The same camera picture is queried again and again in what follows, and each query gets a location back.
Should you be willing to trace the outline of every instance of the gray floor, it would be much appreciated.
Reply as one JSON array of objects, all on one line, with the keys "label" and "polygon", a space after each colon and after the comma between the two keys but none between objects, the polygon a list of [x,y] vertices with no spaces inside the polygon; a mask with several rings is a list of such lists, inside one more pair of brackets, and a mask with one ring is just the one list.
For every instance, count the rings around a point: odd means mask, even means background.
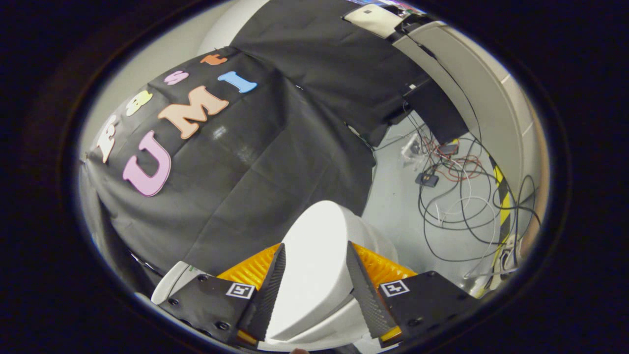
[{"label": "gray floor", "polygon": [[[423,123],[415,112],[412,113],[412,117],[415,118],[419,125]],[[415,170],[412,165],[403,166],[401,161],[401,149],[409,141],[414,131],[415,128],[407,117],[400,124],[393,125],[380,144],[380,148],[376,147],[374,155],[377,166],[374,173],[374,182],[362,217],[379,229],[383,235],[390,238],[398,250],[399,262],[402,265],[417,273],[435,270],[470,294],[478,294],[480,288],[488,281],[488,277],[469,278],[466,280],[464,275],[478,265],[480,260],[444,261],[435,257],[428,249],[423,231],[423,218],[418,210],[420,186],[415,183],[415,178],[424,168],[424,164],[422,163]],[[473,139],[471,134],[466,134],[463,137]],[[461,140],[459,153],[454,157],[466,155],[471,144],[472,142],[468,140]],[[493,173],[489,156],[486,153],[479,154],[480,151],[481,148],[475,145],[471,154],[479,156],[487,172]],[[425,204],[455,184],[455,182],[446,180],[442,175],[437,175],[440,177],[437,185],[434,188],[424,188],[423,200]],[[480,197],[483,200],[487,200],[489,193],[493,194],[493,191],[496,189],[495,181],[492,179],[490,185],[484,176],[473,178],[470,180],[470,183],[472,196]],[[468,197],[470,195],[469,191],[469,185],[467,181],[464,181],[462,196]],[[445,220],[462,220],[461,206],[460,204],[456,205],[456,201],[460,198],[459,188],[456,187],[454,191],[428,206],[428,209],[436,215],[437,209],[435,204],[438,206],[439,211],[443,213],[454,203],[455,206],[450,209],[450,213],[458,214],[448,215]],[[492,220],[498,213],[496,208],[493,206],[491,208],[487,207],[480,199],[473,198],[468,200],[469,204],[465,208],[466,217],[476,214],[483,206],[486,207],[477,217],[468,220],[470,226],[476,226]],[[438,224],[437,219],[429,215],[426,215],[426,219],[434,224]],[[496,218],[496,242],[499,236],[499,224],[500,216]],[[463,222],[444,224],[444,226],[465,229]],[[484,227],[474,229],[474,233],[479,238],[489,242],[493,236],[493,227],[494,223],[490,222]],[[466,260],[482,257],[487,253],[488,255],[472,272],[472,275],[490,272],[489,268],[493,262],[493,251],[496,249],[496,246],[491,245],[488,250],[488,245],[477,241],[467,229],[463,231],[449,231],[426,224],[426,236],[434,252],[441,258],[448,260]]]}]

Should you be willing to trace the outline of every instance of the black cable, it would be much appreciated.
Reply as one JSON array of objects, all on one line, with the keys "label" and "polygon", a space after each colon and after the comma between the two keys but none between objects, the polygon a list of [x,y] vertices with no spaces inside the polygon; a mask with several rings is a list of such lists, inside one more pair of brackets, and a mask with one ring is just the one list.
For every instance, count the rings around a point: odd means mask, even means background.
[{"label": "black cable", "polygon": [[[474,140],[471,140],[471,139],[466,139],[466,140],[470,140],[470,141],[472,141],[472,145],[470,145],[470,148],[469,148],[469,150],[468,150],[468,155],[469,155],[470,151],[471,151],[471,150],[472,150],[472,148],[474,147],[474,143],[475,143],[475,142],[474,142]],[[492,189],[492,187],[491,187],[491,181],[490,181],[489,177],[492,177],[492,178],[494,178],[494,179],[495,179],[495,177],[494,177],[494,176],[492,176],[492,175],[490,175],[490,174],[488,174],[488,173],[487,173],[487,171],[486,171],[486,170],[482,167],[482,165],[478,165],[478,167],[480,167],[480,168],[481,168],[481,170],[483,171],[483,173],[482,173],[482,174],[484,174],[484,175],[486,175],[486,176],[487,176],[487,183],[488,183],[488,185],[489,185],[489,193],[488,193],[487,199],[489,199],[489,198],[491,198],[491,189]],[[461,176],[460,176],[460,175],[459,175],[459,181],[457,182],[457,184],[455,184],[455,185],[454,185],[454,186],[453,186],[453,187],[452,187],[452,188],[451,188],[448,192],[450,192],[450,191],[454,190],[454,188],[456,188],[456,186],[457,186],[459,183],[462,183],[462,181],[461,181]],[[423,204],[423,199],[422,199],[422,197],[421,197],[422,191],[423,191],[423,189],[422,189],[422,188],[420,188],[420,201],[421,201],[421,206],[422,206],[422,207],[424,207],[425,209],[427,209],[427,208],[428,208],[428,206],[429,206],[429,205],[431,205],[431,203],[428,203],[427,205],[424,205],[424,204]],[[487,205],[484,205],[484,206],[483,206],[483,208],[482,208],[482,209],[480,209],[480,211],[478,211],[476,214],[474,214],[472,217],[469,217],[468,219],[473,219],[474,217],[476,217],[477,215],[479,215],[480,213],[482,213],[482,212],[485,210],[485,208],[487,208]],[[427,211],[427,214],[428,214],[428,215],[430,215],[431,217],[433,217],[434,219],[439,219],[438,217],[435,217],[433,214],[431,214],[431,213],[430,213],[430,211]],[[490,223],[491,221],[492,221],[492,219],[491,219],[491,220],[489,220],[489,222],[486,222],[486,223],[481,224],[481,225],[478,225],[478,226],[474,226],[474,227],[472,227],[472,228],[473,228],[473,229],[475,229],[475,228],[478,228],[478,227],[481,227],[481,226],[485,226],[485,225],[487,225],[488,223]],[[443,223],[448,223],[448,224],[458,224],[459,222],[463,222],[463,220],[457,220],[457,221],[443,221]],[[446,230],[448,230],[448,229],[449,229],[449,230],[453,230],[453,231],[462,231],[462,230],[467,230],[467,228],[463,228],[463,229],[446,228],[446,227],[443,227],[443,226],[435,225],[435,224],[431,223],[430,221],[428,221],[428,223],[429,223],[429,224],[431,224],[431,225],[433,225],[433,226],[435,226],[435,227],[439,227],[439,228],[441,228],[441,229],[446,229]]]},{"label": "black cable", "polygon": [[[472,141],[472,145],[470,146],[470,149],[468,150],[468,155],[469,155],[469,152],[471,151],[471,149],[472,149],[472,147],[473,147],[474,143],[476,143],[477,141],[476,141],[476,139],[474,139],[474,140],[472,140],[472,139],[467,139],[467,138],[461,138],[461,139]],[[482,145],[482,142],[478,141],[478,144],[481,146],[481,153],[483,152],[483,150],[484,150],[485,152],[487,152],[487,149],[485,149],[485,147]],[[482,165],[478,165],[478,166],[480,166],[480,167],[481,167],[481,169],[482,169],[482,174],[484,174],[484,175],[488,176],[488,179],[489,179],[489,177],[492,177],[492,178],[494,178],[496,181],[498,180],[495,176],[488,174],[488,173],[487,173],[487,171],[486,171],[486,170],[482,167]],[[462,178],[462,175],[461,175],[460,173],[461,173],[463,170],[465,170],[465,166],[463,166],[463,169],[461,169],[461,170],[456,169],[456,171],[459,173],[459,181],[458,181],[458,182],[457,182],[457,183],[456,183],[456,184],[455,184],[455,185],[454,185],[451,189],[447,190],[446,192],[444,192],[444,193],[442,193],[442,194],[440,194],[440,195],[436,196],[436,197],[435,197],[435,198],[433,198],[432,200],[430,200],[430,202],[428,202],[428,204],[427,204],[427,205],[431,205],[431,204],[432,204],[432,202],[434,202],[435,200],[437,200],[437,199],[439,199],[439,198],[443,197],[444,195],[446,195],[446,194],[450,193],[452,190],[454,190],[454,188],[456,188],[456,186],[460,183],[460,179]],[[530,175],[527,175],[527,176],[525,177],[525,179],[522,181],[522,186],[523,186],[523,184],[524,184],[524,182],[525,182],[525,180],[526,180],[527,178],[531,179],[531,183],[533,183],[533,190],[535,190],[535,185],[534,185],[534,182],[533,182],[533,178],[532,178]],[[506,185],[506,187],[507,187],[507,191],[508,191],[508,193],[509,193],[509,194],[511,194],[511,195],[513,195],[513,192],[511,191],[511,188],[509,187],[509,184],[506,182],[506,180],[503,180],[503,182],[504,182],[504,183],[506,183],[505,185]],[[518,241],[518,234],[517,234],[517,227],[518,227],[518,218],[517,218],[517,216],[518,216],[518,211],[519,211],[520,209],[522,209],[522,210],[529,210],[529,211],[531,211],[531,212],[532,212],[532,216],[531,216],[531,218],[532,218],[533,216],[535,216],[535,218],[536,218],[537,222],[541,224],[541,222],[540,222],[540,219],[539,219],[538,215],[537,215],[537,214],[535,214],[535,212],[534,212],[532,209],[529,209],[529,208],[526,208],[526,207],[522,207],[522,206],[520,205],[520,198],[521,198],[522,186],[520,187],[520,192],[519,192],[519,194],[518,194],[518,201],[516,202],[516,206],[515,206],[515,207],[513,207],[513,208],[502,208],[502,207],[498,207],[500,210],[508,210],[508,209],[515,209],[515,210],[516,210],[516,220],[515,220],[515,222],[511,225],[511,229],[509,230],[509,234],[511,234],[511,232],[513,231],[513,228],[514,228],[514,227],[516,228],[516,237],[515,237],[515,239],[516,239],[516,240],[515,240],[515,242],[514,242],[514,251],[516,251],[516,250],[517,250],[517,248],[516,248],[516,247],[517,247],[517,241]],[[426,220],[426,214],[429,214],[429,211],[428,211],[427,207],[425,207],[425,211],[424,211],[423,213],[422,213],[422,211],[421,211],[421,206],[423,206],[423,201],[422,201],[422,199],[421,199],[421,191],[422,191],[422,189],[423,189],[423,185],[421,185],[421,186],[420,186],[420,195],[419,195],[419,198],[418,198],[418,208],[419,208],[419,210],[420,210],[420,214],[421,214],[421,216],[422,216],[422,218],[423,218],[423,232],[424,232],[424,238],[425,238],[425,241],[426,241],[426,245],[428,246],[428,249],[430,250],[430,252],[431,252],[431,253],[432,253],[432,254],[433,254],[436,258],[438,258],[438,259],[440,259],[440,260],[443,260],[443,261],[451,261],[451,262],[472,261],[472,260],[479,260],[479,259],[483,259],[483,258],[485,258],[485,257],[487,257],[487,256],[489,256],[489,255],[491,255],[491,254],[494,254],[494,253],[496,253],[496,252],[498,251],[498,248],[496,248],[496,249],[495,249],[492,253],[485,254],[484,256],[481,256],[481,257],[469,258],[469,259],[467,259],[467,260],[448,260],[448,259],[442,258],[442,257],[440,257],[439,255],[435,254],[434,250],[432,250],[432,247],[430,246],[430,243],[429,243],[429,241],[428,241],[428,236],[426,235],[426,223],[429,223],[429,224],[431,224],[431,225],[433,225],[433,226],[436,226],[436,225],[434,225],[434,224],[432,224],[430,221],[427,221],[427,220]],[[462,183],[460,184],[459,194],[460,194],[460,196],[461,196],[461,198],[462,198]],[[494,195],[493,195],[493,197],[492,197],[492,201],[494,201],[494,199],[495,199],[495,195],[496,195],[496,192],[494,192]],[[533,196],[533,205],[535,205],[535,196]],[[495,217],[494,217],[494,219],[489,220],[489,222],[487,222],[487,223],[485,223],[485,224],[483,224],[483,225],[486,225],[486,224],[488,224],[488,223],[492,222],[493,220],[495,220]],[[473,236],[474,236],[474,237],[475,237],[478,241],[481,241],[481,242],[486,243],[486,244],[505,244],[505,243],[501,243],[501,242],[498,242],[498,243],[492,243],[492,242],[487,242],[487,241],[484,241],[484,240],[479,239],[479,238],[478,238],[478,237],[477,237],[477,236],[476,236],[476,235],[472,232],[472,229],[473,229],[473,228],[476,228],[476,227],[470,227],[470,226],[469,226],[469,224],[467,223],[467,218],[465,218],[465,217],[464,217],[463,221],[465,222],[465,224],[466,224],[466,226],[467,226],[467,228],[466,228],[466,229],[467,229],[468,231],[470,231],[470,233],[471,233],[471,234],[472,234],[472,235],[473,235]]]},{"label": "black cable", "polygon": [[[517,206],[520,206],[520,198],[522,197],[522,189],[524,189],[524,182],[526,181],[526,179],[527,179],[527,178],[528,178],[529,180],[531,180],[531,185],[532,185],[532,187],[533,187],[533,191],[535,191],[535,182],[533,181],[533,177],[531,177],[531,175],[530,175],[530,174],[528,174],[528,175],[524,176],[524,178],[522,179],[522,184],[520,185],[520,190],[519,190],[519,192],[518,192],[518,202],[516,203],[516,205],[517,205]],[[535,207],[535,196],[533,196],[533,207]],[[514,266],[518,266],[518,258],[517,258],[517,253],[518,253],[518,238],[517,238],[517,235],[518,235],[518,219],[519,219],[519,217],[518,217],[518,216],[519,216],[519,214],[520,214],[520,210],[519,210],[519,209],[516,209],[516,210],[515,210],[515,234],[516,234],[516,237],[515,237],[515,242],[514,242],[514,244],[513,244],[513,265],[514,265]],[[537,214],[535,214],[535,217],[537,218],[537,221],[539,222],[539,221],[540,221],[540,219],[539,219],[539,217],[537,216]],[[528,219],[528,223],[529,223],[529,225],[531,224],[531,219],[532,219],[532,218],[533,218],[533,217],[531,216],[531,218],[530,218],[530,219]]]}]

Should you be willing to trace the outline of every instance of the orange letter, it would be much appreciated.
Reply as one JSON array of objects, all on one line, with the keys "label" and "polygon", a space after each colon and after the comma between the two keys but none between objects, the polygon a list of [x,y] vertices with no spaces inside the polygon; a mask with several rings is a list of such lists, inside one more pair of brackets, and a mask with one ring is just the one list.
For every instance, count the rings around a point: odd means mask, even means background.
[{"label": "orange letter", "polygon": [[205,86],[199,86],[188,94],[190,105],[169,105],[164,108],[157,118],[166,118],[181,131],[181,138],[188,139],[199,128],[197,123],[190,123],[186,119],[197,122],[208,120],[203,107],[209,115],[215,115],[222,111],[229,102],[218,99],[205,90]]},{"label": "orange letter", "polygon": [[202,63],[208,63],[209,65],[219,65],[227,61],[227,58],[218,58],[220,54],[212,54],[201,59]]}]

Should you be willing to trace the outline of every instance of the black bracket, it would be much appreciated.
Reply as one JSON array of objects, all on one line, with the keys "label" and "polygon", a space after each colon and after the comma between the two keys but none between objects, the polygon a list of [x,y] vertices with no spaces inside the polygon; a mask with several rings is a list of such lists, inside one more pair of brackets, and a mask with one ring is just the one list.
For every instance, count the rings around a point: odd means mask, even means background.
[{"label": "black bracket", "polygon": [[479,301],[435,271],[378,287],[402,339],[429,335]]}]

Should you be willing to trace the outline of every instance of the black fabric backdrop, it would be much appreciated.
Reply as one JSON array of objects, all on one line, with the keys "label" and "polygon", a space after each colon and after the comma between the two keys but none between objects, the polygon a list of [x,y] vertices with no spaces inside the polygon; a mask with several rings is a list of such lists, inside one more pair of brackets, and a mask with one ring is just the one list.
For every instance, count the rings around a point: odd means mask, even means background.
[{"label": "black fabric backdrop", "polygon": [[[333,200],[356,214],[367,200],[375,161],[358,137],[273,67],[229,47],[218,53],[228,61],[210,66],[200,62],[202,55],[140,88],[153,97],[132,116],[125,114],[128,101],[122,102],[113,112],[120,119],[107,163],[97,148],[84,166],[115,231],[161,271],[184,260],[219,273],[279,242],[319,200]],[[165,84],[176,70],[190,75]],[[228,71],[258,86],[241,94],[216,79]],[[157,115],[171,103],[188,104],[188,92],[201,85],[230,103],[181,139],[179,129]],[[155,173],[155,158],[138,149],[151,130],[172,166],[164,187],[145,197],[122,172],[136,155],[148,175]]]},{"label": "black fabric backdrop", "polygon": [[428,74],[386,40],[341,20],[358,7],[346,0],[270,0],[231,46],[271,63],[377,146],[387,123],[404,114],[399,91]]},{"label": "black fabric backdrop", "polygon": [[[217,274],[281,241],[315,202],[362,214],[375,161],[345,122],[377,144],[387,121],[403,113],[399,88],[426,74],[385,40],[341,20],[356,6],[271,0],[233,46],[212,52],[227,62],[191,59],[139,88],[153,97],[135,114],[125,113],[131,98],[113,112],[119,118],[108,162],[96,148],[81,169],[83,207],[95,243],[133,288],[150,292],[112,238],[161,274],[179,260]],[[189,77],[164,83],[178,70]],[[258,86],[241,94],[217,81],[228,71]],[[230,103],[181,139],[157,115],[169,104],[187,105],[188,92],[201,85]],[[145,197],[122,173],[132,155],[155,173],[155,158],[138,149],[151,130],[172,166],[164,187]]]}]

